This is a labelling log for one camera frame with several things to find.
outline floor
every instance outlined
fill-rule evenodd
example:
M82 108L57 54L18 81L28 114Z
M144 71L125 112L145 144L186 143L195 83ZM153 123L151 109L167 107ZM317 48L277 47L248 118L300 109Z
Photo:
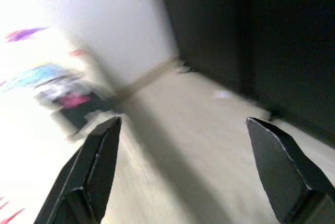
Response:
M245 126L247 116L266 115L255 103L199 73L172 69L123 107L128 137L105 223L278 223ZM275 124L335 184L335 150L286 122Z

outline white wall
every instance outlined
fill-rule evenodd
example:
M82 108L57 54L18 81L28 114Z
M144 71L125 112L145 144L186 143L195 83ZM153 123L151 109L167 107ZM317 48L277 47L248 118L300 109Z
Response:
M162 0L31 0L36 13L83 40L119 86L177 55Z

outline beige tile floor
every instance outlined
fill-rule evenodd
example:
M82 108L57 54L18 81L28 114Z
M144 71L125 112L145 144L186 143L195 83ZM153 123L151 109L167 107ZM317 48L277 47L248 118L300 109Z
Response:
M136 139L197 223L278 223L259 180L245 126L247 116L262 118L265 112L234 93L218 98L218 91L224 90L198 73L172 70L136 92L124 107ZM335 184L335 150L286 122L275 124L291 134ZM150 197L146 191L141 193ZM149 208L165 216L164 208ZM178 219L167 218L162 218L164 223Z

